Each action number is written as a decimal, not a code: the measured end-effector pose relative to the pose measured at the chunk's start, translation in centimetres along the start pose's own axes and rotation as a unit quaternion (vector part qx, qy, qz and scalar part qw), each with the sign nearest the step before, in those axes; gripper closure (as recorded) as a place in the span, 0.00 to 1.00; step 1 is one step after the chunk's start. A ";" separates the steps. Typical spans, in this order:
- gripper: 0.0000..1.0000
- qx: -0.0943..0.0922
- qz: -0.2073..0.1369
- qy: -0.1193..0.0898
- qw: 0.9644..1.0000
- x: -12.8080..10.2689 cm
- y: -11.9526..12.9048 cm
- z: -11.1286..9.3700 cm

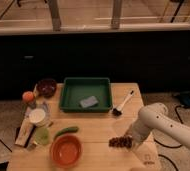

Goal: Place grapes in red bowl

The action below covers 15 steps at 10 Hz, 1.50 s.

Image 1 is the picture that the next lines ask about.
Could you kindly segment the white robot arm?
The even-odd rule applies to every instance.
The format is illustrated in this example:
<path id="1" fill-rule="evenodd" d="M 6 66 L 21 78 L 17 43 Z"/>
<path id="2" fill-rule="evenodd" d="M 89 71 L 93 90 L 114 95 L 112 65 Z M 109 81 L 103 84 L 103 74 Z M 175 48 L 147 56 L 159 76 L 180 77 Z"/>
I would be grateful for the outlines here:
<path id="1" fill-rule="evenodd" d="M 190 150 L 190 127 L 170 119 L 167 114 L 168 108 L 163 103 L 141 107 L 137 119 L 130 125 L 133 140 L 142 143 L 156 129 Z"/>

